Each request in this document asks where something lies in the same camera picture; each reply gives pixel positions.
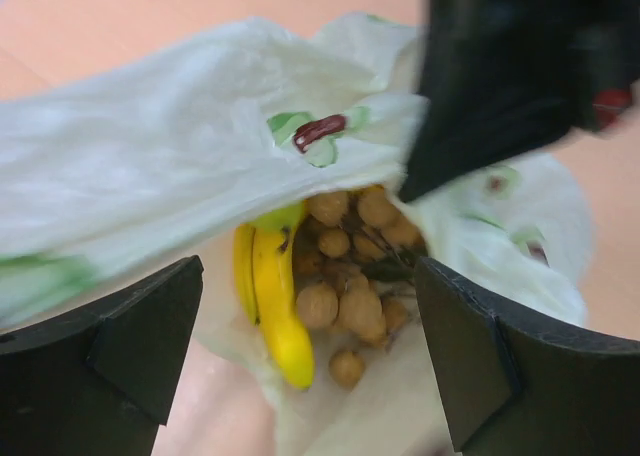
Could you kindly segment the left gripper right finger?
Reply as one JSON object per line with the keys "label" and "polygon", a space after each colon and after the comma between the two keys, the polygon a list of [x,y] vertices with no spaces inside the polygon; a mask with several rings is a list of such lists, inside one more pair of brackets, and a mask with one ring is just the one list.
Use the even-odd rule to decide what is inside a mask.
{"label": "left gripper right finger", "polygon": [[638,454],[637,341],[542,314],[431,258],[415,283],[456,452]]}

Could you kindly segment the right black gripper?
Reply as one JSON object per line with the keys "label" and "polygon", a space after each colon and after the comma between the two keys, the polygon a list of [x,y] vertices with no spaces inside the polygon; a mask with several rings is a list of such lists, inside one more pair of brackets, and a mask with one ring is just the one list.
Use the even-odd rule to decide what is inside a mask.
{"label": "right black gripper", "polygon": [[413,202],[481,168],[611,128],[633,106],[639,0],[428,0],[430,105],[398,190]]}

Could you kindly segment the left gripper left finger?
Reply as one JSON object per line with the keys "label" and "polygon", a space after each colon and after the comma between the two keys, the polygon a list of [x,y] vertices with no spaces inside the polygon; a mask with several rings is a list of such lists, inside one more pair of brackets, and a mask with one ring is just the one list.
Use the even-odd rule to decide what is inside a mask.
{"label": "left gripper left finger", "polygon": [[1,452],[147,456],[168,422],[203,292],[183,258],[1,337]]}

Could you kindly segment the brown fake longan bunch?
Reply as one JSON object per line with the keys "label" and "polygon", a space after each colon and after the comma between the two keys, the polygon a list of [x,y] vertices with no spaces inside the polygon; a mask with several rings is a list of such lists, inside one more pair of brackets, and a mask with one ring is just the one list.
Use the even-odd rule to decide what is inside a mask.
{"label": "brown fake longan bunch", "polygon": [[353,389],[366,370],[361,350],[386,350],[407,325],[413,270],[427,253],[381,185],[308,200],[293,249],[295,309],[311,331],[341,339],[328,358],[338,386]]}

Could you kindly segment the yellow fake banana bunch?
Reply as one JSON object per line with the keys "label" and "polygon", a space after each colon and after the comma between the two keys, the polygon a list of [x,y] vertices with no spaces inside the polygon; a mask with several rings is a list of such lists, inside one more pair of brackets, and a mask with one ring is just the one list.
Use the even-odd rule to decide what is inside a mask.
{"label": "yellow fake banana bunch", "polygon": [[233,238],[238,300],[284,380],[300,390],[311,387],[315,372],[309,332],[295,310],[292,266],[294,237],[305,216],[305,204],[296,202],[238,226]]}

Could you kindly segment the green avocado print plastic bag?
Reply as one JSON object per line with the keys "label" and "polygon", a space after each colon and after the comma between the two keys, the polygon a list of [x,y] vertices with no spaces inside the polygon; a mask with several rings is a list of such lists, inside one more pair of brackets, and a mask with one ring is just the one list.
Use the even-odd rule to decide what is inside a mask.
{"label": "green avocado print plastic bag", "polygon": [[381,185],[437,261],[583,326],[586,201],[538,153],[405,205],[396,190],[427,106],[422,30],[364,13],[311,39],[264,19],[200,33],[109,73],[1,106],[2,335],[72,311],[190,256],[203,292],[189,346],[247,369],[275,413],[278,455],[407,455],[448,435],[419,303],[351,390],[342,344],[306,329],[310,388],[284,380],[238,300],[235,229],[321,193]]}

